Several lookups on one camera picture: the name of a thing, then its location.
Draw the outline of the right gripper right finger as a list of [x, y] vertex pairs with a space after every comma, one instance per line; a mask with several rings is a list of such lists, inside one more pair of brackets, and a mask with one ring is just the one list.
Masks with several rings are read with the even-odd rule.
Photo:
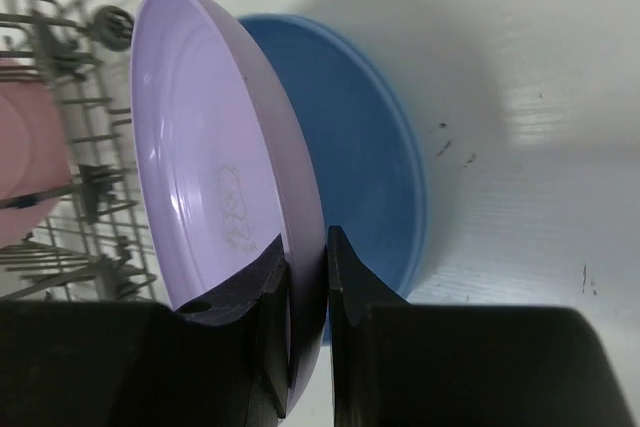
[[594, 329], [563, 307], [417, 305], [328, 232], [338, 426], [630, 426]]

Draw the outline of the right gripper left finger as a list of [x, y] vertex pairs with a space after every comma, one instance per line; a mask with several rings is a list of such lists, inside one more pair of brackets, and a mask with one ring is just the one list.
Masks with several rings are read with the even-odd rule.
[[288, 397], [280, 239], [177, 310], [5, 301], [5, 426], [274, 426]]

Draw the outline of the grey wire dish rack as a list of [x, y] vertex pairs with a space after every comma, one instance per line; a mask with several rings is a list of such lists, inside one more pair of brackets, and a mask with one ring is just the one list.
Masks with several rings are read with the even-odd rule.
[[66, 136], [70, 184], [1, 200], [58, 198], [1, 248], [5, 300], [165, 301], [142, 204], [128, 102], [133, 16], [100, 0], [1, 0], [1, 81], [44, 84]]

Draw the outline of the blue plate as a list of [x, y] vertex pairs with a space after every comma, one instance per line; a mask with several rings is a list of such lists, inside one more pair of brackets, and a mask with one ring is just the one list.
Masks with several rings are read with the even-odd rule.
[[423, 156], [402, 102], [362, 49], [316, 20], [255, 14], [240, 22], [295, 111], [325, 224], [342, 227], [364, 264], [407, 297], [429, 221]]

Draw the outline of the purple plate front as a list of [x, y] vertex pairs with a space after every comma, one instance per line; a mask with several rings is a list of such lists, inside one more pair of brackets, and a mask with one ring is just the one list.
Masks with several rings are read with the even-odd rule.
[[143, 201], [171, 305], [221, 284], [280, 239], [290, 268], [289, 399], [298, 401], [325, 322], [325, 227], [278, 76], [213, 0], [143, 0], [130, 98]]

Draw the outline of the pink plate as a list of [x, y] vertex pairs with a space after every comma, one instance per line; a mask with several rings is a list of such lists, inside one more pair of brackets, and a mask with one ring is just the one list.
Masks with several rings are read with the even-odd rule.
[[[66, 136], [54, 97], [40, 82], [1, 81], [1, 200], [71, 182]], [[1, 248], [19, 242], [58, 198], [1, 209]]]

